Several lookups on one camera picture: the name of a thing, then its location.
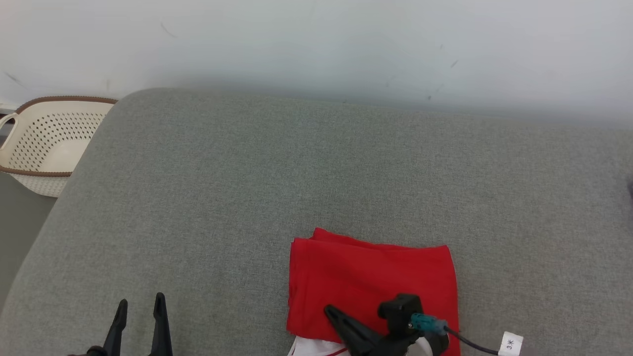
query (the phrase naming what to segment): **gray fabric upholstery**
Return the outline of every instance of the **gray fabric upholstery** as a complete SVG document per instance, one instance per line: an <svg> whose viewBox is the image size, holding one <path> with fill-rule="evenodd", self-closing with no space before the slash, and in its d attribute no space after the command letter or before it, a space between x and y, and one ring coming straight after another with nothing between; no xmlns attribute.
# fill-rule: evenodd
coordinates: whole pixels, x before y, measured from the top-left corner
<svg viewBox="0 0 633 356"><path fill-rule="evenodd" d="M11 283L57 199L0 173L0 310Z"/></svg>
<svg viewBox="0 0 633 356"><path fill-rule="evenodd" d="M630 355L631 179L630 131L141 91L44 224L0 353L84 352L127 298L123 354L147 354L162 291L175 354L285 355L290 242L320 226L447 244L461 330L485 346L507 330L538 355Z"/></svg>

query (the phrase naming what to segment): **basket handle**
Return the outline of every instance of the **basket handle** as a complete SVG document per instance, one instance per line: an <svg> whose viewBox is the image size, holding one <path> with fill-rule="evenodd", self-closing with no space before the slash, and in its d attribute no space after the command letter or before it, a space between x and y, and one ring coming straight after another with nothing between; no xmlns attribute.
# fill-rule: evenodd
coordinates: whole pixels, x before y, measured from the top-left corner
<svg viewBox="0 0 633 356"><path fill-rule="evenodd" d="M9 115L6 115L3 118L0 118L0 129L2 129L2 126L4 126L6 124L7 121L11 120L12 118L17 117L18 114L17 113L10 113ZM6 139L4 140L4 142L2 143L2 145L0 145L0 151L4 148L4 146L6 145L7 142L9 142L9 139L11 139L11 135L13 135L13 131L15 131L15 126L13 125L13 128L11 129L11 132L9 132L9 135L6 137Z"/></svg>

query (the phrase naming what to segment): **folded red fabric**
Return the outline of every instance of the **folded red fabric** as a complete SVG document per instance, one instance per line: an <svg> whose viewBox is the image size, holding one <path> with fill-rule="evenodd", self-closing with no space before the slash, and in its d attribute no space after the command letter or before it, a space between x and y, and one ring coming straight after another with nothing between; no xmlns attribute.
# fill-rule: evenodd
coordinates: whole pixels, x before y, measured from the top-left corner
<svg viewBox="0 0 633 356"><path fill-rule="evenodd" d="M447 246L375 245L320 228L312 238L292 243L287 320L292 334L341 342L323 312L328 304L386 334L378 305L398 293L420 296L425 314L459 330L457 282ZM460 355L453 336L445 355Z"/></svg>

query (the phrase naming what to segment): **white plastic basket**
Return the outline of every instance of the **white plastic basket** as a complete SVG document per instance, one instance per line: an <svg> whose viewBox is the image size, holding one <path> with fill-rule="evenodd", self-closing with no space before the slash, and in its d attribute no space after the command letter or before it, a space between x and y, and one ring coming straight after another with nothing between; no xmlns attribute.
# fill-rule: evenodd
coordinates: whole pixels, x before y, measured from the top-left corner
<svg viewBox="0 0 633 356"><path fill-rule="evenodd" d="M13 128L0 146L0 172L37 194L58 197L103 117L116 100L51 96L0 118Z"/></svg>

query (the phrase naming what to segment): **black cable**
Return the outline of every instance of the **black cable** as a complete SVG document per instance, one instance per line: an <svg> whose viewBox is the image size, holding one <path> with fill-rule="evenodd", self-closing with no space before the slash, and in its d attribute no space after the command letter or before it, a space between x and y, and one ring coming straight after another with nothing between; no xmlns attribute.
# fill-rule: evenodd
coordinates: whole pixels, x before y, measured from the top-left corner
<svg viewBox="0 0 633 356"><path fill-rule="evenodd" d="M495 350L491 350L489 348L485 348L485 347L481 347L479 345L477 345L476 343L466 339L465 337L463 337L462 335L460 335L457 331L452 330L450 327L444 326L444 330L446 330L447 333L455 336L456 338L458 338L461 342L463 342L464 344L472 347L472 348L476 348L477 350L481 351L481 352L486 352L486 353L490 353L491 355L499 355L498 351Z"/></svg>

